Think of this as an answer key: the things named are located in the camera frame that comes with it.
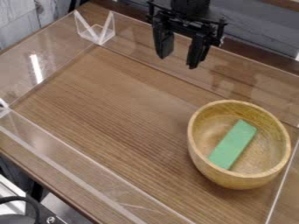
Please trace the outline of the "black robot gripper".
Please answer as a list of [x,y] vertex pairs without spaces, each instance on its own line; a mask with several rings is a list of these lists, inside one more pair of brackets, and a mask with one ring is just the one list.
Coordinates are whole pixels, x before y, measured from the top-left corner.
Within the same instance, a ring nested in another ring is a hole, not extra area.
[[173,33],[192,37],[186,66],[194,69],[205,60],[210,46],[220,46],[226,19],[210,11],[210,0],[169,0],[162,6],[148,0],[146,21],[153,28],[153,45],[160,59],[173,51]]

